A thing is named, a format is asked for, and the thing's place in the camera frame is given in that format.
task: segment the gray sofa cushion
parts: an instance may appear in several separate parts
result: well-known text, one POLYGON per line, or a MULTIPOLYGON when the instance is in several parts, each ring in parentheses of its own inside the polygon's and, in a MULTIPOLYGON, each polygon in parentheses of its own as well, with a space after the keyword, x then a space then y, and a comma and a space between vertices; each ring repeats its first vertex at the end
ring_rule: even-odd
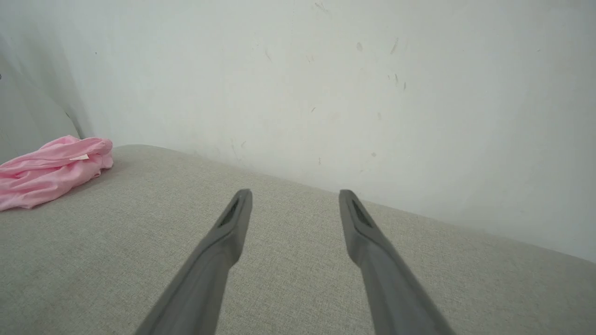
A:
MULTIPOLYGON (((114 168, 0 213, 2 332, 129 334, 240 188, 253 213, 218 334, 373 334, 337 193, 127 145, 114 168)), ((594 334, 596 265, 365 203, 459 334, 594 334)))

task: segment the white wall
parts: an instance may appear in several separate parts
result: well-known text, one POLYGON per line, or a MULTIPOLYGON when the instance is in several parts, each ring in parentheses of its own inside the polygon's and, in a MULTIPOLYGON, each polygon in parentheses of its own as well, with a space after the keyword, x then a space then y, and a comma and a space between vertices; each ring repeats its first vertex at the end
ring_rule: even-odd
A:
POLYGON ((596 261, 592 0, 2 1, 82 135, 596 261))

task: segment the pink cloth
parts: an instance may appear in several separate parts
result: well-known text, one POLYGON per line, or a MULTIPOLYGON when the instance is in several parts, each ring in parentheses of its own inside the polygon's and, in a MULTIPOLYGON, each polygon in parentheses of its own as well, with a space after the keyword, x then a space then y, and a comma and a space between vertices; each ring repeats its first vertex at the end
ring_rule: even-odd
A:
POLYGON ((32 208, 99 176, 114 163, 111 149, 109 139, 64 136, 0 165, 0 211, 32 208))

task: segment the white tag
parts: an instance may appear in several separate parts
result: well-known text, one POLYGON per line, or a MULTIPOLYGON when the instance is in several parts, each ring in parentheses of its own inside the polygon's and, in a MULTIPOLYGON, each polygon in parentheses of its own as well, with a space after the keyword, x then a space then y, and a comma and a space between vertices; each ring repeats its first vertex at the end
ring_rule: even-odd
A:
POLYGON ((85 159, 89 159, 89 156, 87 156, 87 154, 84 154, 79 157, 71 158, 70 160, 85 160, 85 159))

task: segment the gray fabric surface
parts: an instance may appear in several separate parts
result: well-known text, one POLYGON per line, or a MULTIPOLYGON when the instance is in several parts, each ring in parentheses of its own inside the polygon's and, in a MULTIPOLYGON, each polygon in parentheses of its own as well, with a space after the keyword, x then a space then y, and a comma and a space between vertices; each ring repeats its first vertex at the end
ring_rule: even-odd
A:
MULTIPOLYGON (((254 194, 218 334, 373 334, 337 194, 143 145, 0 213, 1 331, 130 334, 240 188, 254 194)), ((594 334, 596 265, 365 203, 459 334, 594 334)))

